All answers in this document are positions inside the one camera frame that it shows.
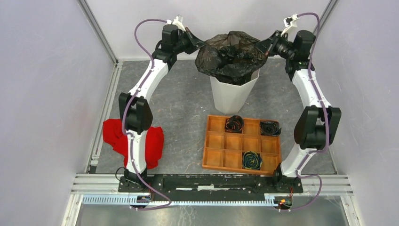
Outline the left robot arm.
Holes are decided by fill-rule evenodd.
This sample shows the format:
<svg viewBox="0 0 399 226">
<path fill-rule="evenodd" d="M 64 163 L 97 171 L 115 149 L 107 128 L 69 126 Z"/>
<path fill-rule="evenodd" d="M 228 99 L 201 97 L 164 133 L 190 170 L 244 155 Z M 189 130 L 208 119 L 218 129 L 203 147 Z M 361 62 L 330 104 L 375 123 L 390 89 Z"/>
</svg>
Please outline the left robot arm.
<svg viewBox="0 0 399 226">
<path fill-rule="evenodd" d="M 144 191 L 148 186 L 148 179 L 145 177 L 145 142 L 147 131 L 153 121 L 149 106 L 152 94 L 177 61 L 177 55 L 192 54 L 203 46 L 204 41 L 197 38 L 188 27 L 164 25 L 161 40 L 149 55 L 149 65 L 139 82 L 128 93 L 119 95 L 122 130 L 128 138 L 128 160 L 124 179 L 129 181 L 130 186 L 137 192 Z"/>
</svg>

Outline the black trash bag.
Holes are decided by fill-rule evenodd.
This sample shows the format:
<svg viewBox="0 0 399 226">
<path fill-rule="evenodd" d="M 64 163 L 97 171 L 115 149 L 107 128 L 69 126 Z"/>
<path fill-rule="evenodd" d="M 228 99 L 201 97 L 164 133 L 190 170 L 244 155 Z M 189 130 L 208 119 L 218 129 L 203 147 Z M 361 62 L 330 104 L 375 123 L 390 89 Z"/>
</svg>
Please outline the black trash bag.
<svg viewBox="0 0 399 226">
<path fill-rule="evenodd" d="M 241 31 L 216 35 L 199 49 L 195 65 L 200 73 L 215 77 L 219 82 L 243 85 L 267 61 L 255 47 L 257 42 L 258 39 Z"/>
</svg>

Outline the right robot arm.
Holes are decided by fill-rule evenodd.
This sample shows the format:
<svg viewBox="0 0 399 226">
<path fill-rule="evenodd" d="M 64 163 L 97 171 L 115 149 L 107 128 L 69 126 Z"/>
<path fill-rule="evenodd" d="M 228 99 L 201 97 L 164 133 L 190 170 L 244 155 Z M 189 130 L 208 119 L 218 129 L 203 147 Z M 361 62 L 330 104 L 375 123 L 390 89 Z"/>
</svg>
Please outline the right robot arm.
<svg viewBox="0 0 399 226">
<path fill-rule="evenodd" d="M 317 37 L 307 30 L 300 30 L 294 41 L 289 41 L 283 31 L 276 30 L 269 38 L 256 44 L 265 56 L 278 55 L 285 59 L 285 71 L 303 104 L 303 112 L 294 128 L 295 145 L 273 173 L 271 184 L 277 192 L 298 184 L 308 161 L 315 154 L 328 150 L 342 116 L 341 109 L 327 101 L 317 82 L 312 63 L 316 40 Z"/>
</svg>

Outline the white trash bin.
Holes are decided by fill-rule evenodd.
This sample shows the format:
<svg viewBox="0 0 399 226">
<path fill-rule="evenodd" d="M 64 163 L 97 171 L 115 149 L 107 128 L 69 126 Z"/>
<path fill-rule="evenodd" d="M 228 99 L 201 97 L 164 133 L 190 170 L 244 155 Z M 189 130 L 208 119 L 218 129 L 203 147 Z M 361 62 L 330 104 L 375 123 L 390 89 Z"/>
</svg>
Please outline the white trash bin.
<svg viewBox="0 0 399 226">
<path fill-rule="evenodd" d="M 223 114 L 236 114 L 245 104 L 259 78 L 259 70 L 252 73 L 250 81 L 243 85 L 232 85 L 210 77 L 215 109 Z"/>
</svg>

